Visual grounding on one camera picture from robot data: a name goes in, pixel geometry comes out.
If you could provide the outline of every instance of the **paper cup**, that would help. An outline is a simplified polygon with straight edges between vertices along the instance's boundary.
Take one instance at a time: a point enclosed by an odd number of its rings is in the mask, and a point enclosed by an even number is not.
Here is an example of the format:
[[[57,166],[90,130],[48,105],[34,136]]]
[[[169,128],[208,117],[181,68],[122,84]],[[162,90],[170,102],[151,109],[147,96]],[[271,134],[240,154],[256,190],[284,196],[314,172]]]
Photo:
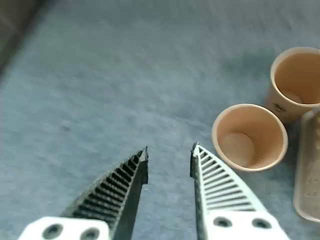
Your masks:
[[[281,53],[271,66],[266,107],[283,123],[320,107],[320,50],[294,47]]]
[[[230,167],[247,172],[273,167],[288,148],[288,135],[279,118],[262,106],[248,103],[220,113],[213,123],[212,141]]]

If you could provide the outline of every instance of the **mounting hole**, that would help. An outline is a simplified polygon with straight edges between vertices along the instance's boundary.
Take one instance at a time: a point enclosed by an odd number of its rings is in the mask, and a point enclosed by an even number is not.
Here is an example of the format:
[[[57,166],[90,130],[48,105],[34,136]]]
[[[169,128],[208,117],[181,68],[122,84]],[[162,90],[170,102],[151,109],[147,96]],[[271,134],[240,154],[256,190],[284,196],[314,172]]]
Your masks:
[[[222,216],[216,217],[213,220],[213,224],[215,226],[222,227],[222,228],[229,228],[232,226],[232,222],[229,219],[222,217]]]
[[[63,227],[61,224],[52,224],[48,226],[42,233],[44,239],[55,239],[60,236]]]
[[[98,239],[100,231],[98,228],[92,227],[85,230],[80,237],[80,240],[96,240]]]
[[[270,229],[271,228],[271,224],[268,221],[261,219],[261,218],[255,218],[252,221],[252,225],[255,228],[259,228],[259,229]]]

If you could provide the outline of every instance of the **cup rim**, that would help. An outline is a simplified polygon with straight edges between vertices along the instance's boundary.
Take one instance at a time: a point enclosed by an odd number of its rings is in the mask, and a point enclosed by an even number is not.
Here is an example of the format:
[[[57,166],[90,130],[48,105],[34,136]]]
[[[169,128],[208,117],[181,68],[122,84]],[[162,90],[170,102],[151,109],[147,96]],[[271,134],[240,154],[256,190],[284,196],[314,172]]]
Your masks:
[[[236,163],[234,163],[233,161],[231,161],[221,150],[220,145],[218,143],[218,135],[217,135],[217,128],[219,123],[221,122],[221,119],[229,112],[233,111],[234,109],[239,109],[239,108],[243,108],[243,107],[252,107],[252,108],[259,108],[265,112],[267,112],[268,114],[270,114],[274,120],[278,123],[278,125],[280,126],[281,132],[282,132],[282,136],[283,136],[283,147],[282,150],[278,156],[278,158],[273,161],[272,163],[270,163],[269,165],[266,166],[262,166],[262,167],[258,167],[258,168],[249,168],[249,167],[244,167],[244,166],[240,166]],[[240,103],[240,104],[235,104],[232,106],[227,107],[225,110],[223,110],[218,117],[214,120],[213,125],[212,125],[212,131],[211,131],[211,137],[212,137],[212,142],[213,142],[213,146],[215,147],[218,155],[224,160],[225,163],[227,163],[229,166],[231,166],[232,168],[238,169],[238,170],[242,170],[245,172],[260,172],[269,168],[272,168],[273,166],[275,166],[276,164],[278,164],[279,162],[281,162],[281,160],[284,158],[287,149],[288,149],[288,133],[286,131],[285,126],[283,125],[283,123],[280,121],[280,119],[270,110],[266,109],[263,106],[257,105],[257,104],[252,104],[252,103]]]
[[[311,54],[317,54],[317,55],[320,56],[320,49],[314,48],[314,47],[308,47],[308,46],[296,46],[296,47],[289,48],[289,49],[283,51],[282,53],[280,53],[275,58],[275,60],[273,61],[272,65],[271,65],[270,78],[271,78],[272,85],[273,85],[274,89],[279,93],[279,95],[282,98],[284,98],[286,101],[288,101],[289,103],[291,103],[293,105],[304,107],[304,108],[320,107],[320,102],[319,103],[307,104],[307,103],[299,103],[299,102],[291,100],[290,98],[286,97],[279,90],[279,88],[278,88],[278,86],[276,84],[275,74],[276,74],[276,70],[277,70],[279,64],[282,63],[288,57],[290,57],[292,55],[295,55],[295,54],[300,54],[300,53],[311,53]]]

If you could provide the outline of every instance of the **cup bottom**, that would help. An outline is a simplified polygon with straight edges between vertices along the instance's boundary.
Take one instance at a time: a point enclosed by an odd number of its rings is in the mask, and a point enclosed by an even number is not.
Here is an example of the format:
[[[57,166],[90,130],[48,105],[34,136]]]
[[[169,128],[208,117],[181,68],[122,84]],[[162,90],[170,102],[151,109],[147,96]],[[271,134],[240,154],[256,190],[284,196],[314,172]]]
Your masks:
[[[222,137],[220,149],[235,164],[249,167],[254,160],[255,144],[242,132],[229,133]]]
[[[296,102],[296,103],[299,103],[299,104],[303,104],[304,102],[301,100],[300,97],[298,97],[297,95],[295,95],[293,92],[290,92],[290,91],[283,91],[282,92],[283,95],[285,95],[288,99]]]

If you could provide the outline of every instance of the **floor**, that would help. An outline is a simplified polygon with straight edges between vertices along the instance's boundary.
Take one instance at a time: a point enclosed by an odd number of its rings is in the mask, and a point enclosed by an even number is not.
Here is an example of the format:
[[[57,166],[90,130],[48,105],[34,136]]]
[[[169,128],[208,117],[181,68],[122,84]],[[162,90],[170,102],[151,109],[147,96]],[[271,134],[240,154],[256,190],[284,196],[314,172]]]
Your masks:
[[[320,47],[318,0],[53,0],[0,82],[0,237],[56,216],[148,145],[133,240],[196,239],[194,142],[214,150],[215,117],[263,104],[270,65]],[[292,240],[319,225],[293,208],[298,128],[285,160],[240,176]]]

